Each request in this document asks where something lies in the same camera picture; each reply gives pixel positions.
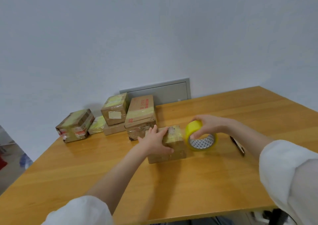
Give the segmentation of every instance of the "cardboard box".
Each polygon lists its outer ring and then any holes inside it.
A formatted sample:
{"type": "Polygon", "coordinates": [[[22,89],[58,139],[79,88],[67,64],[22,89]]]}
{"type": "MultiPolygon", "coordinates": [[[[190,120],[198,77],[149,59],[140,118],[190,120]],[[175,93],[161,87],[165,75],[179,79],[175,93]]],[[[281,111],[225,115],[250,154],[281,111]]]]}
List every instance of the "cardboard box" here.
{"type": "Polygon", "coordinates": [[[129,107],[129,98],[127,93],[111,96],[107,99],[101,113],[107,122],[107,125],[125,122],[127,111],[129,107]]]}
{"type": "Polygon", "coordinates": [[[79,110],[70,113],[58,126],[56,130],[65,143],[82,140],[88,137],[88,128],[94,121],[90,109],[79,110]]]}
{"type": "Polygon", "coordinates": [[[145,95],[131,99],[125,128],[130,140],[137,140],[137,137],[145,137],[150,127],[156,124],[154,99],[152,95],[145,95]]]}
{"type": "Polygon", "coordinates": [[[103,132],[103,129],[105,127],[106,121],[103,116],[98,116],[94,119],[94,122],[88,129],[88,133],[90,135],[103,132]]]}
{"type": "Polygon", "coordinates": [[[175,151],[171,155],[149,155],[148,162],[150,164],[169,161],[169,160],[177,160],[186,158],[186,145],[183,140],[183,135],[179,126],[170,126],[168,132],[163,137],[162,141],[164,146],[171,147],[175,151]]]}
{"type": "Polygon", "coordinates": [[[123,123],[112,125],[112,126],[108,126],[107,124],[105,124],[103,130],[105,135],[111,135],[121,131],[125,131],[126,128],[125,128],[125,123],[123,122],[123,123]]]}

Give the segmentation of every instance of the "hand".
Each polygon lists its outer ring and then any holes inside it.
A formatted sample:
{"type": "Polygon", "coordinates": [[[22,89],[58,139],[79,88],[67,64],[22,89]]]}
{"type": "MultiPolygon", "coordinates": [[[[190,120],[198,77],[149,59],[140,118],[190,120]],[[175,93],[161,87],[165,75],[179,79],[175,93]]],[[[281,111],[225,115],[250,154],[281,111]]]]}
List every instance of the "hand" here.
{"type": "Polygon", "coordinates": [[[145,138],[138,137],[138,141],[143,146],[147,146],[148,154],[167,154],[170,155],[174,150],[170,147],[165,147],[162,144],[163,136],[167,133],[168,127],[165,127],[162,131],[157,133],[157,125],[154,125],[153,128],[150,128],[146,132],[145,138]]]}
{"type": "Polygon", "coordinates": [[[212,115],[196,115],[191,121],[200,120],[203,124],[202,128],[194,132],[190,139],[198,139],[204,134],[226,133],[228,122],[231,119],[222,118],[212,115]]]}

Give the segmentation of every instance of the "wooden table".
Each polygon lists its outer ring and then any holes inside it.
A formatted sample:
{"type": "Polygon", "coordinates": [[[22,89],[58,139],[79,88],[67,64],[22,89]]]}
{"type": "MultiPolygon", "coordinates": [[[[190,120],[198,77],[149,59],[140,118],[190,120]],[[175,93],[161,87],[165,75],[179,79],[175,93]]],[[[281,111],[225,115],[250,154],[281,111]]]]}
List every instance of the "wooden table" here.
{"type": "MultiPolygon", "coordinates": [[[[318,152],[318,113],[261,87],[157,106],[158,126],[186,124],[196,114],[229,117],[318,152]]],[[[95,134],[64,144],[57,139],[0,197],[0,224],[39,224],[83,195],[135,145],[125,132],[95,134]]],[[[148,164],[129,183],[114,214],[116,224],[148,224],[273,208],[258,164],[242,157],[227,135],[208,152],[148,164]]]]}

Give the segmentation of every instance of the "yellow tape roll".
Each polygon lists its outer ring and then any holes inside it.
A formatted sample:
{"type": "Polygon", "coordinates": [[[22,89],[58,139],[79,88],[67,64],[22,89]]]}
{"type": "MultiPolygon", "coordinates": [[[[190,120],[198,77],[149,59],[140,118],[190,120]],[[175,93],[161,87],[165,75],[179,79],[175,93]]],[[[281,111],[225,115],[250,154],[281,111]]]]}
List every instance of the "yellow tape roll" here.
{"type": "Polygon", "coordinates": [[[217,134],[209,134],[205,139],[191,140],[190,136],[201,129],[202,122],[195,120],[185,127],[185,143],[192,151],[207,151],[213,144],[217,143],[217,134]]]}

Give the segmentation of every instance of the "person's right arm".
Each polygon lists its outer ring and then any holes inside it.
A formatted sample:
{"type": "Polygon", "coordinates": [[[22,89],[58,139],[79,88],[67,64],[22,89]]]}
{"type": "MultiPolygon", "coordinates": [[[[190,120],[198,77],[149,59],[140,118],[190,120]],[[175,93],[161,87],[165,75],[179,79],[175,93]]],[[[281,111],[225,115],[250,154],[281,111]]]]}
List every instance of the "person's right arm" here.
{"type": "Polygon", "coordinates": [[[275,204],[298,224],[318,224],[318,154],[285,140],[273,140],[232,119],[197,115],[203,127],[192,134],[225,133],[257,160],[260,181],[275,204]]]}

